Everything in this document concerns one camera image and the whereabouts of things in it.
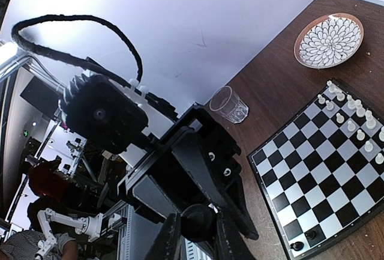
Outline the black chess piece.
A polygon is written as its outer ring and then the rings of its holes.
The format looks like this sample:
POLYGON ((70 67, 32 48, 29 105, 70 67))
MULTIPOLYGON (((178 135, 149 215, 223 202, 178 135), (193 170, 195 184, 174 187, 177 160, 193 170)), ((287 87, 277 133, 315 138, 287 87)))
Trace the black chess piece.
POLYGON ((195 243, 212 241, 217 231, 216 221, 217 213, 212 208, 191 205, 181 214, 181 234, 195 243))

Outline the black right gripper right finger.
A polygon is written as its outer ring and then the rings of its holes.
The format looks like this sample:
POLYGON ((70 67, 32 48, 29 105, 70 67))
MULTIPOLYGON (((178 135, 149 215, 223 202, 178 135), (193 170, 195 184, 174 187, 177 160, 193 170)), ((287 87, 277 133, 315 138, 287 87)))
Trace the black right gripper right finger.
POLYGON ((217 213, 216 232, 214 259, 254 259, 254 256, 240 236, 234 221, 223 210, 217 213))

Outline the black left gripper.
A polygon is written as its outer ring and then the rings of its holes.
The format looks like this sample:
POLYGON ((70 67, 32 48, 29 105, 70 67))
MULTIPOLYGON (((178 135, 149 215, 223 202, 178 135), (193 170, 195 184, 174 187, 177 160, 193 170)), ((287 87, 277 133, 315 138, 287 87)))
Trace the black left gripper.
POLYGON ((252 240, 257 229, 247 210, 236 141, 199 104, 164 134, 157 146, 118 184, 118 196, 142 217, 158 223, 195 204, 225 210, 252 240))

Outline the black chess knight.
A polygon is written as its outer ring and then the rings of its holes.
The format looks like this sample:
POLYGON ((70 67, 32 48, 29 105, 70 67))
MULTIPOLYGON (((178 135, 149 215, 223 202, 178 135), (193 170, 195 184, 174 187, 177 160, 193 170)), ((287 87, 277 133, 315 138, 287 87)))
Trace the black chess knight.
POLYGON ((317 231, 310 230, 310 231, 305 232, 304 235, 305 235, 307 240, 313 240, 317 237, 317 231))

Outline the black white chessboard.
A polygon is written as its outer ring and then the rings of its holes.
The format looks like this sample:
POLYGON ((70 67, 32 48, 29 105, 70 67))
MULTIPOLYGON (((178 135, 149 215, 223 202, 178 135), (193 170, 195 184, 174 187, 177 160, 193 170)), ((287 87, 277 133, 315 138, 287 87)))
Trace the black white chessboard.
POLYGON ((288 259, 310 259, 355 232, 383 211, 383 118, 371 106, 376 127, 347 107, 356 96, 335 80, 345 99, 337 101, 327 84, 268 140, 248 155, 258 186, 288 259), (336 113, 345 121, 336 122, 336 113), (347 122, 356 125, 347 130, 347 122), (307 240, 305 232, 317 237, 307 240), (304 248, 290 245, 301 241, 304 248))

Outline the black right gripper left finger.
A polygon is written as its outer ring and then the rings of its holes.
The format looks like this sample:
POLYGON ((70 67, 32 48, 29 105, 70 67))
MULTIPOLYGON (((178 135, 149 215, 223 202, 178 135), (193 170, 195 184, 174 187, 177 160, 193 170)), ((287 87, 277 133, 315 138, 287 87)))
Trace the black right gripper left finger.
POLYGON ((182 259, 181 237, 181 215, 169 214, 149 250, 149 259, 182 259))

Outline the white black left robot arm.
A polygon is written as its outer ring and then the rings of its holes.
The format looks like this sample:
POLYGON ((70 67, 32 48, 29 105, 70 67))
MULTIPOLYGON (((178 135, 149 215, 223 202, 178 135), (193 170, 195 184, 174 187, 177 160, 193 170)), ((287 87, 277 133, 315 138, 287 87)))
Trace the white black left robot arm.
POLYGON ((241 149, 202 105, 167 116, 139 90, 95 74, 75 77, 59 107, 67 127, 132 167, 117 188, 138 215, 160 223, 194 204, 215 205, 258 239, 235 160, 241 149))

